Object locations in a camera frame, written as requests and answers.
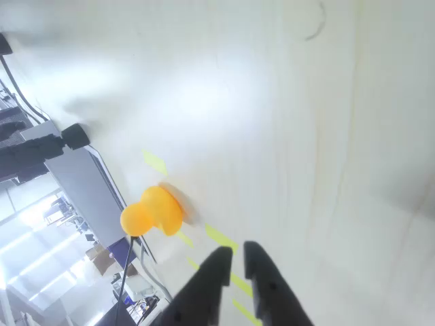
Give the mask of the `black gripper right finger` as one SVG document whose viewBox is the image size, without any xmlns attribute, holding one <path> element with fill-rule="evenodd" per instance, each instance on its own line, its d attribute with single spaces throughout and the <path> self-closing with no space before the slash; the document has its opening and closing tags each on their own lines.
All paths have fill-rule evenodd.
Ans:
<svg viewBox="0 0 435 326">
<path fill-rule="evenodd" d="M 251 281 L 256 318 L 263 325 L 312 325 L 298 298 L 262 246 L 246 241 L 243 250 L 245 278 Z"/>
</svg>

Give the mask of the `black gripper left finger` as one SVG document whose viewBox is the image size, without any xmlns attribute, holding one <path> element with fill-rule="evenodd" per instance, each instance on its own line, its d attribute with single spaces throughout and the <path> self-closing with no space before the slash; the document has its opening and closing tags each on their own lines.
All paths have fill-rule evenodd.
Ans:
<svg viewBox="0 0 435 326">
<path fill-rule="evenodd" d="M 163 310 L 160 325 L 218 325 L 222 288 L 230 284 L 232 249 L 218 247 Z"/>
</svg>

